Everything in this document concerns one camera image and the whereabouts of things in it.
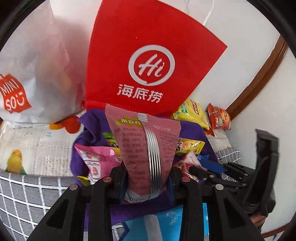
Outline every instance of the yellow snack package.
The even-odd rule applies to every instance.
[[[89,186],[89,178],[88,177],[84,177],[84,176],[77,176],[77,178],[79,179],[79,181],[82,182],[83,185],[85,186]]]
[[[191,121],[199,124],[202,128],[209,129],[207,117],[200,105],[193,100],[185,100],[173,113],[173,119],[180,121]]]
[[[194,151],[195,154],[200,154],[202,151],[202,148],[204,147],[205,142],[203,141],[196,141],[196,140],[190,140],[186,138],[179,138],[178,144],[176,148],[176,154],[182,155],[186,154],[190,151]]]

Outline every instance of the black frame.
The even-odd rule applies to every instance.
[[[1,0],[0,1],[0,51],[20,23],[45,0]],[[278,30],[296,57],[296,3],[295,0],[247,0],[256,7]],[[280,240],[290,240],[291,222]],[[0,239],[11,240],[6,228],[0,222]]]

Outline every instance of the white paper bag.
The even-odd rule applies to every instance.
[[[49,0],[0,52],[0,117],[15,126],[55,123],[81,109],[85,86],[61,41]]]

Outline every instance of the hi logo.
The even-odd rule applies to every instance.
[[[159,45],[147,45],[138,49],[128,63],[131,77],[144,86],[163,84],[171,77],[174,69],[174,56]]]
[[[20,113],[32,107],[27,99],[24,87],[10,74],[5,77],[0,75],[0,93],[3,97],[4,109],[10,114],[13,112]]]

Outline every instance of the blue package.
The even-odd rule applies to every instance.
[[[196,157],[200,161],[200,160],[203,160],[203,159],[206,159],[206,160],[209,159],[210,155],[204,155],[204,156],[202,156],[202,155],[196,155]]]
[[[222,165],[215,163],[213,161],[210,161],[210,160],[206,160],[206,159],[200,160],[200,164],[204,168],[206,168],[209,171],[214,172],[214,173],[220,174],[222,172],[225,172],[225,169]]]
[[[202,204],[204,214],[204,236],[209,235],[207,205]],[[170,210],[146,215],[141,218],[126,221],[123,225],[126,232],[122,235],[122,241],[179,241],[183,206]]]

